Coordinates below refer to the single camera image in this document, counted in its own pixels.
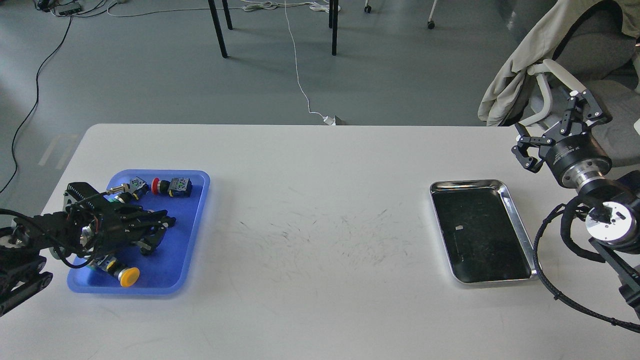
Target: robotic arm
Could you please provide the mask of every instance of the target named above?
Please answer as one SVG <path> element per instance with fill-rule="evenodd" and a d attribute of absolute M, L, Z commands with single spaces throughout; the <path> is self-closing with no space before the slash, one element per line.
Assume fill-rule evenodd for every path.
<path fill-rule="evenodd" d="M 589 90 L 573 91 L 562 120 L 541 137 L 530 136 L 524 126 L 517 124 L 520 136 L 511 151 L 524 169 L 535 173 L 547 164 L 558 185 L 576 189 L 578 195 L 564 206 L 561 237 L 576 255 L 606 262 L 618 273 L 622 282 L 620 293 L 640 318 L 640 274 L 616 253 L 640 254 L 640 172 L 632 171 L 615 181 L 604 177 L 611 169 L 611 159 L 593 138 L 591 130 L 609 121 L 608 111 Z M 530 148 L 538 149 L 538 158 L 529 155 Z M 596 252 L 580 248 L 571 239 L 571 224 L 576 217 L 585 221 L 592 236 L 589 243 Z M 556 300 L 568 303 L 562 293 L 544 280 L 543 283 Z M 629 329 L 626 326 L 629 323 L 610 322 Z M 635 326 L 631 329 L 640 332 L 640 327 Z"/>
<path fill-rule="evenodd" d="M 70 268 L 102 269 L 123 286 L 135 282 L 138 270 L 119 263 L 114 255 L 131 245 L 138 246 L 144 256 L 153 253 L 167 227 L 175 224 L 175 218 L 168 217 L 166 210 L 144 210 L 104 197 L 121 193 L 117 197 L 121 199 L 129 190 L 129 185 L 123 184 L 99 193 L 87 183 L 70 183 L 64 194 L 63 211 L 27 217 L 0 209 L 0 215 L 15 217 L 14 226 L 0 229 L 0 316 L 51 282 L 53 274 L 41 272 L 47 261 L 40 255 L 44 249 L 50 249 L 56 259 Z M 72 254 L 84 262 L 69 263 L 66 258 Z"/>

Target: blue tray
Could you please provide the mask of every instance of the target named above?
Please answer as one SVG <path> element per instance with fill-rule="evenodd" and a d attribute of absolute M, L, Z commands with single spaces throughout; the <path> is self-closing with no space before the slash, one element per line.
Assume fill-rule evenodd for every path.
<path fill-rule="evenodd" d="M 115 174 L 107 186 L 112 188 L 128 183 L 133 177 L 140 177 L 151 185 L 155 177 L 171 180 L 173 177 L 188 177 L 193 189 L 190 197 L 169 197 L 148 192 L 140 201 L 131 204 L 142 205 L 145 210 L 166 209 L 168 216 L 175 217 L 175 225 L 167 229 L 162 243 L 153 254 L 142 256 L 137 246 L 119 251 L 116 257 L 140 269 L 140 278 L 131 287 L 123 288 L 120 282 L 106 272 L 89 268 L 71 269 L 67 276 L 69 289 L 76 293 L 110 293 L 126 295 L 168 295 L 178 290 L 186 280 L 189 264 L 198 233 L 207 192 L 209 175 L 198 170 L 123 170 Z M 74 264 L 84 260 L 77 259 Z"/>

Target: white table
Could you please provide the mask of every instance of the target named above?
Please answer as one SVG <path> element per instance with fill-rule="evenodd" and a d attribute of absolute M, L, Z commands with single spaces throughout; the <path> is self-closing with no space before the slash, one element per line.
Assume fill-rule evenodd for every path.
<path fill-rule="evenodd" d="M 637 359 L 637 335 L 554 302 L 539 281 L 453 280 L 428 195 L 435 181 L 499 179 L 530 234 L 575 195 L 510 152 L 512 128 L 97 125 L 66 184 L 127 168 L 212 179 L 186 285 L 158 298 L 51 285 L 0 319 L 3 359 Z M 607 265 L 541 245 L 569 296 L 634 320 Z"/>

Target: stainless steel tray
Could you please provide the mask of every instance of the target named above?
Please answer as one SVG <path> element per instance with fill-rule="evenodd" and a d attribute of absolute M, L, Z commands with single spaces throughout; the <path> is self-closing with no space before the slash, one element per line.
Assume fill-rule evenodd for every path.
<path fill-rule="evenodd" d="M 537 277 L 533 247 L 504 183 L 440 181 L 430 192 L 449 266 L 459 282 Z"/>

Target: gray floor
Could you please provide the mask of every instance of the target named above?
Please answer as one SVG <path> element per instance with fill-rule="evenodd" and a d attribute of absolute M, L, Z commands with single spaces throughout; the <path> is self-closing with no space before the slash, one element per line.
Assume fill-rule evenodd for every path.
<path fill-rule="evenodd" d="M 539 17 L 549 3 L 442 1 L 436 28 L 427 30 L 431 1 L 372 0 L 366 14 L 363 1 L 343 0 L 335 57 L 327 14 L 306 6 L 288 14 L 313 111 L 350 125 L 481 126 L 478 104 L 524 31 L 518 9 Z M 205 6 L 203 0 L 130 0 L 113 13 Z M 296 84 L 284 10 L 233 10 L 232 19 L 235 29 L 224 29 L 226 60 L 208 11 L 74 19 L 40 76 L 40 104 L 18 137 L 20 170 L 0 194 L 0 208 L 40 213 L 94 124 L 322 124 L 307 113 Z M 67 23 L 34 10 L 31 0 L 0 2 L 0 186 L 13 172 L 11 139 L 35 100 L 36 69 Z M 117 161 L 109 154 L 95 159 Z"/>

